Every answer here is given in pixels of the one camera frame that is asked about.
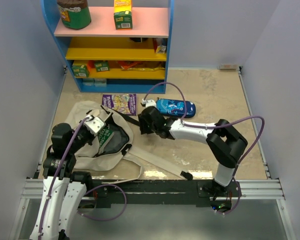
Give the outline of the blue dinosaur pencil case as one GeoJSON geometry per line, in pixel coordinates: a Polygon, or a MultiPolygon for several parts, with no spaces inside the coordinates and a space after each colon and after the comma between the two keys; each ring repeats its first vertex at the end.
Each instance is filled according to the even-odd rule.
{"type": "Polygon", "coordinates": [[[187,100],[184,103],[182,100],[158,98],[156,101],[156,108],[166,117],[181,118],[185,113],[185,109],[185,118],[193,118],[196,114],[195,104],[187,100]]]}

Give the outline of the cream canvas backpack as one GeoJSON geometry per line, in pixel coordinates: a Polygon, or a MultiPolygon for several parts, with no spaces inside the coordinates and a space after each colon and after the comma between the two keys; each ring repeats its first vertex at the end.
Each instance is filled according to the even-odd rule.
{"type": "Polygon", "coordinates": [[[99,149],[97,135],[92,141],[92,145],[85,144],[75,150],[75,169],[105,172],[112,170],[121,160],[127,160],[139,166],[139,174],[142,175],[144,166],[140,160],[143,160],[182,179],[193,179],[193,175],[187,170],[135,146],[134,133],[127,120],[119,113],[97,102],[88,100],[75,103],[65,122],[71,127],[78,127],[81,121],[87,119],[87,115],[99,117],[105,122],[105,127],[114,132],[114,135],[102,149],[99,149]]]}

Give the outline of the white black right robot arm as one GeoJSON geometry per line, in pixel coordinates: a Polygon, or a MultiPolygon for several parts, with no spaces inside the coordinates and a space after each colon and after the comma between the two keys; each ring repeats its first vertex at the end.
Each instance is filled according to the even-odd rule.
{"type": "Polygon", "coordinates": [[[207,144],[218,161],[213,179],[213,192],[220,197],[230,190],[230,183],[240,158],[248,145],[246,138],[225,119],[216,123],[191,123],[177,117],[165,118],[154,106],[139,115],[139,129],[143,134],[156,134],[162,139],[189,140],[207,144]]]}

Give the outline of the purple treehouse book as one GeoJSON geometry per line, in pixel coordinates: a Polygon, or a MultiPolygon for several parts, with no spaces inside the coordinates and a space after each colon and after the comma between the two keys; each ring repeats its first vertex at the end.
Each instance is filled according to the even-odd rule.
{"type": "Polygon", "coordinates": [[[136,94],[103,94],[102,105],[128,116],[137,115],[136,94]]]}

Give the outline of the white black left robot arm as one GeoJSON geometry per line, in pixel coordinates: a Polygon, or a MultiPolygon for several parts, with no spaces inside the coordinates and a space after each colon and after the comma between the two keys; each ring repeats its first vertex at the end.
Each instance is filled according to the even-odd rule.
{"type": "Polygon", "coordinates": [[[68,240],[70,226],[83,196],[94,190],[92,176],[74,171],[75,153],[92,143],[96,134],[84,122],[76,129],[68,123],[53,127],[51,145],[43,162],[43,191],[31,240],[68,240]]]}

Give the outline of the green colourful book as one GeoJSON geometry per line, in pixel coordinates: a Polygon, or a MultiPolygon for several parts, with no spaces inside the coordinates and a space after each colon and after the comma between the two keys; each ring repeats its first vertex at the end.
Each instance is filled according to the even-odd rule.
{"type": "Polygon", "coordinates": [[[102,148],[105,148],[106,145],[110,142],[110,140],[114,136],[114,131],[111,130],[109,127],[103,128],[99,133],[98,133],[98,142],[99,142],[99,149],[101,150],[102,148]]]}

